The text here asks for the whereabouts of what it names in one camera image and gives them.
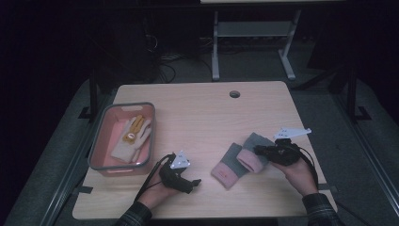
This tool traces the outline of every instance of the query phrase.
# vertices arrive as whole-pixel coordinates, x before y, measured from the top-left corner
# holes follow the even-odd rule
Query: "hand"
[[[161,177],[159,176],[159,170],[161,168],[162,166],[159,167],[158,171],[151,178],[148,189],[137,200],[146,205],[149,209],[153,209],[166,198],[180,193],[180,191],[162,184]]]
[[[285,178],[302,196],[319,192],[311,175],[311,170],[302,158],[288,167],[273,162],[271,164],[285,174]]]

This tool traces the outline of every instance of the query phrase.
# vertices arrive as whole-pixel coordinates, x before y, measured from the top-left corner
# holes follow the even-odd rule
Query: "dark background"
[[[197,38],[212,36],[208,29],[212,22],[209,11],[158,11],[143,25],[140,18],[148,14],[77,8],[99,6],[102,2],[0,3],[1,222],[72,96],[91,73],[98,75],[105,92],[120,84],[150,83],[157,76],[157,55],[147,51],[146,29],[158,36],[164,50],[180,47],[195,53]],[[113,2],[120,6],[136,3]],[[318,40],[310,61],[313,68],[328,70],[346,59],[348,52],[355,53],[358,77],[375,91],[380,103],[399,122],[399,21],[395,7],[388,1],[350,3],[355,5],[322,15],[318,10],[305,10],[296,36],[300,39],[312,35]],[[314,16],[323,20],[315,23]]]

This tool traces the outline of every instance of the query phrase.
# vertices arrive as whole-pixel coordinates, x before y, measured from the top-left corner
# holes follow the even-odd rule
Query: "wooden table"
[[[238,91],[239,98],[232,98]],[[304,128],[293,99],[282,82],[197,83],[129,85],[119,88],[115,103],[151,102],[156,109],[153,162],[168,153],[184,150],[191,166],[187,180],[202,179],[191,194],[179,194],[153,210],[154,218],[275,218],[306,215],[301,196],[282,172],[271,165],[259,174],[247,174],[230,190],[212,175],[230,145],[243,144],[255,132],[273,140],[281,127]],[[326,179],[307,136],[292,138],[308,150]],[[103,177],[88,170],[73,209],[78,219],[119,218],[132,204],[147,175]],[[327,194],[336,208],[329,190]]]

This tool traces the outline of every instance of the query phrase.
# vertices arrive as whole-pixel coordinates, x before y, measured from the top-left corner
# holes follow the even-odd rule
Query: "plaid sleeve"
[[[144,226],[152,218],[152,213],[141,202],[134,202],[132,206],[118,219],[116,226]]]
[[[308,213],[309,225],[343,225],[326,195],[315,193],[303,197],[302,201]]]

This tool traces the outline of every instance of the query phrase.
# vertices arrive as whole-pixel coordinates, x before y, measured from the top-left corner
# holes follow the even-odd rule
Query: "yellow object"
[[[133,121],[132,126],[130,126],[129,131],[123,136],[122,140],[128,142],[129,144],[134,144],[137,138],[137,133],[143,126],[143,123],[143,116],[137,115],[135,121]]]

